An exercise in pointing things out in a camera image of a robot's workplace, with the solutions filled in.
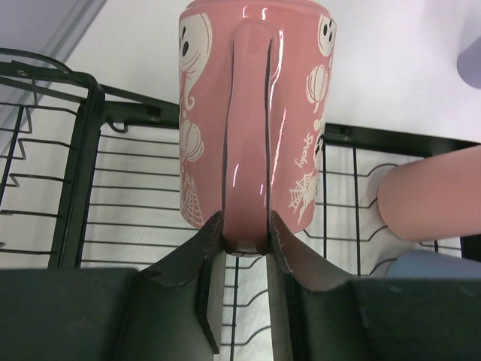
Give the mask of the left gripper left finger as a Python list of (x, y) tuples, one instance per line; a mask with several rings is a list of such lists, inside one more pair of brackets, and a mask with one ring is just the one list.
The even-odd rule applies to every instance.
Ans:
[(5, 269), (3, 360), (212, 360), (221, 343), (221, 213), (134, 268)]

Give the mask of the blue plastic tumbler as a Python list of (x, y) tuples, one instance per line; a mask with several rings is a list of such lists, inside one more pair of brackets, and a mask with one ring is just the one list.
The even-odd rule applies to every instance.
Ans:
[(480, 262), (426, 250), (403, 253), (386, 277), (408, 280), (480, 280)]

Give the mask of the pink ghost pattern mug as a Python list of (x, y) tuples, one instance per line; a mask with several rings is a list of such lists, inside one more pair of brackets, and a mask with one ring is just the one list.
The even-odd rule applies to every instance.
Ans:
[(193, 1), (180, 15), (180, 210), (265, 254), (313, 220), (337, 24), (315, 1)]

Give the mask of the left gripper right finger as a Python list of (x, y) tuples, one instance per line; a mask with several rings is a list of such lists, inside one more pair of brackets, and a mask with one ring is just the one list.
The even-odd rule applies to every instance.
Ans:
[(478, 360), (476, 278), (359, 278), (271, 215), (267, 256), (276, 360)]

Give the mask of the salmon pink plastic tumbler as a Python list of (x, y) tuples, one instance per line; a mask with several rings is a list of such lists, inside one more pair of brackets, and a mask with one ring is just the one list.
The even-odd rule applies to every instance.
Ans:
[(380, 182), (379, 213), (413, 242), (480, 234), (480, 146), (400, 165)]

